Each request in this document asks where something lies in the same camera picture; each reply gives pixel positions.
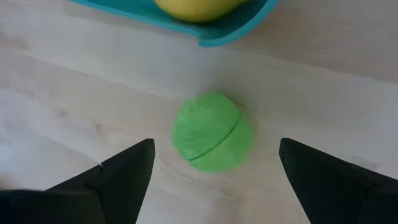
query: table surface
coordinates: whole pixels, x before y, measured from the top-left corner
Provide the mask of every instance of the table surface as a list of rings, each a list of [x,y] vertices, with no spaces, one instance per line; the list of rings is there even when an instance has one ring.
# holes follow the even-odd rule
[[[397,8],[282,0],[244,39],[204,49],[71,2],[1,0],[0,187],[46,189],[154,138],[138,223],[308,223],[281,138],[398,178]],[[255,125],[238,169],[199,172],[171,145],[179,104],[207,90]]]

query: yellow object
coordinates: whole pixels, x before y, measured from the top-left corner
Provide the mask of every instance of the yellow object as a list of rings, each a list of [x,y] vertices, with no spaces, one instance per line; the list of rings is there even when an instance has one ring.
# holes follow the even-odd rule
[[[172,17],[187,22],[217,19],[248,0],[155,0]]]

